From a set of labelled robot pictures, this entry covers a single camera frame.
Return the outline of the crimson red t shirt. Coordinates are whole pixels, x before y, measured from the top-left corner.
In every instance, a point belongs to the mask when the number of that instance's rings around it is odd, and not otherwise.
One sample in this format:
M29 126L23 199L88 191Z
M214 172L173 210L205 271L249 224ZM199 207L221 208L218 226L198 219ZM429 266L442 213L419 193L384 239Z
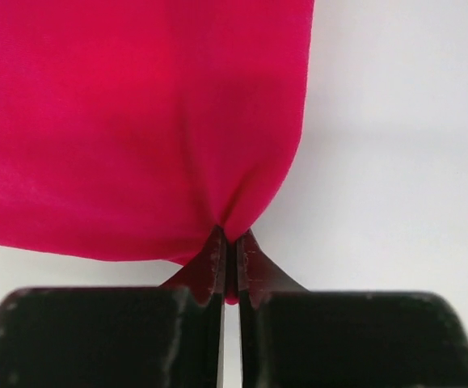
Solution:
M187 263L268 207L311 1L0 1L0 246Z

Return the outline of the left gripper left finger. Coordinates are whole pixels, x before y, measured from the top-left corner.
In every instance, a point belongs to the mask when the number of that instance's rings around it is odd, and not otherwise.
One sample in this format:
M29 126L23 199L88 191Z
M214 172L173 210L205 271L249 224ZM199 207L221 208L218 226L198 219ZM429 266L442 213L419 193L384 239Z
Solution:
M165 387L221 387L228 242L216 227L201 251L162 284L177 306L162 362Z

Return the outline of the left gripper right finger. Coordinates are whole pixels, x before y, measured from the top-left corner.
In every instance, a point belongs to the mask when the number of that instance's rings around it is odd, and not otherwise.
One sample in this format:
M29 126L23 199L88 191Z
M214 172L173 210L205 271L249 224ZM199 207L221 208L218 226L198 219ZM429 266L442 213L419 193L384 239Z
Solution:
M259 376L259 335L256 318L260 303L275 292L305 292L260 248L248 230L235 242L242 387L254 387Z

